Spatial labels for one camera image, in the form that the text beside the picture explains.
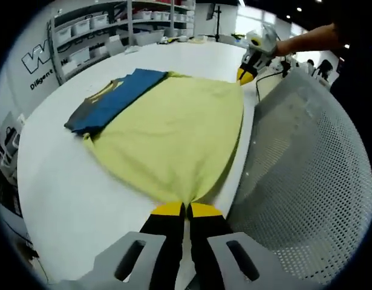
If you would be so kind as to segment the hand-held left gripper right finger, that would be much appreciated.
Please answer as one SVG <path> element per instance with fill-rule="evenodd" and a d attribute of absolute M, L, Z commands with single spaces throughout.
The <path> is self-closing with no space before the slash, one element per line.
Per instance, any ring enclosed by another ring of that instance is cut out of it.
<path fill-rule="evenodd" d="M 221 211 L 193 202 L 187 209 L 191 257 L 201 289 L 287 289 L 287 274 L 272 254 L 250 249 L 251 239 L 234 232 Z"/>

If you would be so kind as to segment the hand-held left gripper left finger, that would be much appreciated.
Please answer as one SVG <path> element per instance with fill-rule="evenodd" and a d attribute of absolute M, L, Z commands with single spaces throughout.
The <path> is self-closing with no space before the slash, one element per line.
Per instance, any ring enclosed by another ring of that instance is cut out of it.
<path fill-rule="evenodd" d="M 174 289 L 182 259 L 186 209 L 155 208 L 140 231 L 130 231 L 94 261 L 95 289 Z"/>

